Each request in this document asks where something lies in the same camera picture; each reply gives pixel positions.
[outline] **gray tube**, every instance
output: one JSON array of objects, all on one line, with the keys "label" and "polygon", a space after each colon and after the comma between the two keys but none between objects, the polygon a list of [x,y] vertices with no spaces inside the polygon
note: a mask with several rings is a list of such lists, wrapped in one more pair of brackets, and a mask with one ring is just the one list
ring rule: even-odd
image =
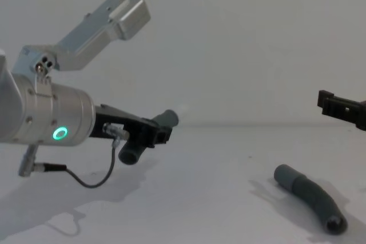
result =
[{"label": "gray tube", "polygon": [[274,179],[309,205],[326,233],[339,235],[347,230],[348,222],[333,198],[304,174],[288,165],[280,165],[274,171]]},{"label": "gray tube", "polygon": [[[172,110],[166,110],[162,114],[154,117],[152,120],[160,126],[166,127],[175,127],[179,123],[178,115]],[[118,154],[118,158],[126,165],[135,165],[145,149],[146,147],[141,146],[138,143],[127,141]]]}]

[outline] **green led ring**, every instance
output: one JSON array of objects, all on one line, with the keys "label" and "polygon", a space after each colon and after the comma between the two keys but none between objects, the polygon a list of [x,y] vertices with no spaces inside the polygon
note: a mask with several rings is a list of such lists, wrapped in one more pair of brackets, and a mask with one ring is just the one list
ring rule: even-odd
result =
[{"label": "green led ring", "polygon": [[62,140],[67,136],[67,128],[66,127],[60,127],[57,128],[54,132],[53,132],[53,139],[55,140]]}]

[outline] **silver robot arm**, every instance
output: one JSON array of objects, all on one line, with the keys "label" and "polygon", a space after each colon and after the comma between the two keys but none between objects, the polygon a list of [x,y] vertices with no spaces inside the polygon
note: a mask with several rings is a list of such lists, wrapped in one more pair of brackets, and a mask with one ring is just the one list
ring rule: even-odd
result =
[{"label": "silver robot arm", "polygon": [[[110,42],[132,38],[149,20],[144,0],[106,0],[56,45],[23,47],[12,71],[0,53],[0,142],[29,145],[20,176],[28,177],[37,169],[39,145],[78,145],[96,122],[89,95],[52,83],[49,73],[83,69]],[[117,140],[129,136],[114,132],[120,133]]]}]

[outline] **black cable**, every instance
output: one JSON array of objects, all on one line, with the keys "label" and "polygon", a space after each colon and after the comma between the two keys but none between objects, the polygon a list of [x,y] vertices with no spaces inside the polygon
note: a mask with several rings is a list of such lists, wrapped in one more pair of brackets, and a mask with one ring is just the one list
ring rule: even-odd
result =
[{"label": "black cable", "polygon": [[109,170],[108,170],[107,174],[105,175],[105,177],[102,179],[102,181],[100,181],[99,183],[94,184],[94,185],[90,185],[90,184],[85,183],[83,180],[81,180],[76,174],[74,174],[69,169],[65,169],[65,172],[67,172],[68,174],[70,174],[83,187],[86,187],[88,189],[95,189],[97,187],[102,186],[108,180],[108,178],[112,174],[112,171],[113,171],[113,167],[114,167],[114,163],[115,162],[116,162],[116,149],[115,148],[112,148],[112,161],[110,163]]}]

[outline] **black object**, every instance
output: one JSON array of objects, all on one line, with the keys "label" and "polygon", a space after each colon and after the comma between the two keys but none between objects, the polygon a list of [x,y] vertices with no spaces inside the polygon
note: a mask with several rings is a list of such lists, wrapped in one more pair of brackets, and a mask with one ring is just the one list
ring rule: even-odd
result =
[{"label": "black object", "polygon": [[166,144],[172,133],[172,126],[176,126],[176,124],[159,125],[152,119],[141,118],[108,105],[101,105],[96,106],[96,122],[90,137],[113,139],[103,131],[106,123],[123,125],[124,130],[129,132],[129,140],[148,148],[154,148],[156,144]]},{"label": "black object", "polygon": [[[178,125],[179,118],[174,111],[167,110],[151,119],[151,121],[158,128],[171,129],[172,127]],[[164,139],[165,137],[163,134],[161,137],[159,136],[159,133],[157,134],[157,140],[159,142],[162,142]],[[144,146],[144,144],[139,143],[138,140],[130,138],[121,149],[120,153],[118,154],[118,158],[126,165],[134,165],[138,162],[146,147],[147,146]]]},{"label": "black object", "polygon": [[366,131],[366,104],[335,97],[328,91],[319,91],[318,107],[323,108],[322,114],[347,121]]},{"label": "black object", "polygon": [[347,230],[347,220],[333,198],[304,174],[283,164],[274,171],[274,179],[311,207],[328,234],[339,235]]},{"label": "black object", "polygon": [[[154,148],[156,144],[166,144],[172,133],[172,128],[179,123],[178,115],[167,110],[153,119],[141,118],[126,113],[119,109],[101,105],[96,107],[96,122],[90,137],[113,139],[109,134],[104,133],[103,126],[106,123],[122,124],[124,130],[129,132],[129,139],[121,149],[118,157],[126,165],[136,164],[141,154],[148,148]],[[80,185],[88,189],[95,189],[102,186],[112,174],[116,161],[116,149],[112,148],[112,160],[104,178],[96,184],[87,184],[81,180],[66,165],[42,163],[44,171],[65,171],[70,174]]]},{"label": "black object", "polygon": [[67,170],[67,166],[64,164],[51,164],[51,163],[43,163],[43,166],[45,168],[45,170],[43,172],[48,172],[48,171],[66,171]]}]

